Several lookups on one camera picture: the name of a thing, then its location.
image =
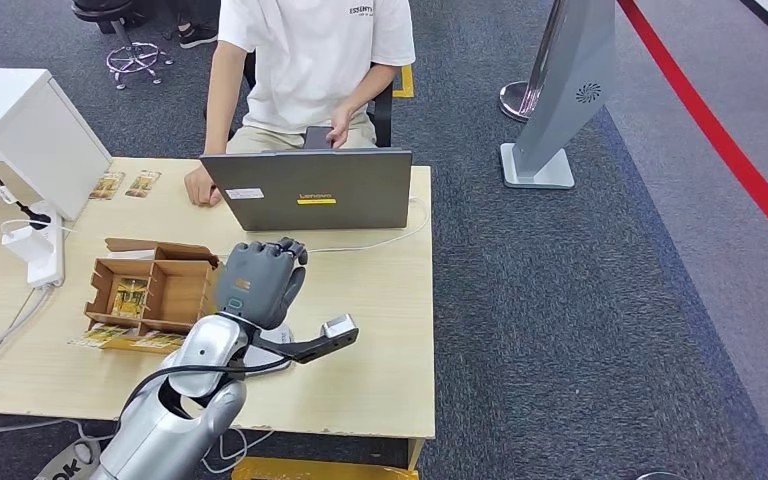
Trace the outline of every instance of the yellow tape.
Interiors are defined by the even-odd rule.
[[[328,205],[337,203],[336,198],[309,198],[307,200],[298,199],[296,203],[299,205]]]
[[[393,90],[396,98],[413,98],[413,69],[410,65],[402,67],[402,88]]]
[[[419,480],[416,471],[379,465],[247,457],[231,480]]]

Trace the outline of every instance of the hand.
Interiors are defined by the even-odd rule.
[[[340,148],[349,138],[349,123],[352,121],[352,111],[346,107],[339,107],[331,115],[331,131],[325,136],[331,142],[332,148]]]
[[[193,205],[214,206],[222,199],[219,190],[213,184],[213,179],[207,174],[204,165],[188,173],[184,177],[184,185],[187,187],[187,196]]]

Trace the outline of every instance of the laptop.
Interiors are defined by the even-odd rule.
[[[243,229],[405,228],[413,154],[398,148],[204,155]]]

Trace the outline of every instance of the red line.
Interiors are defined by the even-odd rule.
[[[690,116],[702,130],[702,133],[711,142],[711,145],[720,154],[734,174],[737,181],[755,200],[755,203],[768,218],[768,183],[764,176],[752,165],[749,157],[740,149],[723,127],[711,109],[702,100],[702,97],[693,88],[690,80],[681,71],[675,59],[658,38],[655,30],[643,16],[643,13],[634,3],[634,0],[617,0],[631,22],[637,35],[643,40],[643,44],[649,50],[649,54],[658,64],[667,82],[673,87],[676,95],[684,104]]]

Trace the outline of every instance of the cardboard box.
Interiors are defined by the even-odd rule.
[[[206,247],[121,238],[106,243],[116,258],[96,260],[90,280],[96,295],[84,313],[90,318],[89,329],[101,323],[127,327],[132,334],[111,339],[101,348],[165,353],[177,346],[138,344],[157,332],[186,335],[201,317],[216,311],[214,289],[222,264]],[[125,284],[132,287],[120,287]],[[125,303],[131,308],[117,311]],[[139,309],[133,308],[137,303]]]

